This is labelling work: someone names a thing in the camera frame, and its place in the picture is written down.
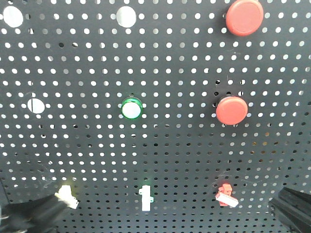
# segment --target red mushroom button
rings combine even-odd
[[[226,24],[234,35],[247,36],[254,33],[263,20],[263,8],[257,0],[237,0],[226,14]]]
[[[247,103],[235,96],[225,97],[217,105],[216,117],[226,125],[240,123],[247,115]]]

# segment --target red clip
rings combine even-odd
[[[226,194],[228,196],[231,196],[232,193],[232,187],[229,183],[224,183],[223,186],[218,188],[218,191]],[[227,204],[223,203],[223,202],[219,202],[220,206],[228,206]]]

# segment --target white circular hole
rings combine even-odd
[[[43,113],[45,106],[44,103],[36,98],[32,98],[27,102],[28,109],[35,114]]]
[[[7,6],[3,11],[4,22],[9,25],[11,28],[17,28],[23,23],[23,14],[22,12],[14,7]]]
[[[139,117],[141,110],[137,103],[134,102],[127,102],[122,107],[122,113],[125,117],[129,119],[135,119]]]
[[[136,23],[136,12],[130,6],[121,7],[117,11],[117,22],[122,27],[132,27]]]

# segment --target green indicator light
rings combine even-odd
[[[134,97],[123,100],[121,111],[127,119],[136,119],[142,113],[142,102]]]

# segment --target white hook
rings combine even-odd
[[[139,189],[141,195],[141,210],[150,211],[150,203],[154,202],[154,198],[150,196],[150,185],[143,185]]]

